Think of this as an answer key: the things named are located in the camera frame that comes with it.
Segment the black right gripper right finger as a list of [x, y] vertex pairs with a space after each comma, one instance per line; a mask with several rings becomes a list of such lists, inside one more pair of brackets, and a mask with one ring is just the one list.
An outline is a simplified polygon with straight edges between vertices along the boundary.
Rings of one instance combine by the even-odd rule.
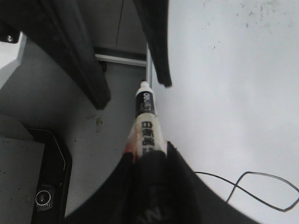
[[157, 80], [164, 87], [172, 86], [168, 58], [168, 0], [134, 1], [142, 29], [157, 74]]

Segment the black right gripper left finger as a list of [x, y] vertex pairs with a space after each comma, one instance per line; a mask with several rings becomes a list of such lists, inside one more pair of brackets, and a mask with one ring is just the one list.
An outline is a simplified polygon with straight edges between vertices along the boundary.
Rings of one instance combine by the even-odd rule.
[[103, 110], [110, 89], [75, 0], [2, 0], [0, 20], [23, 32]]

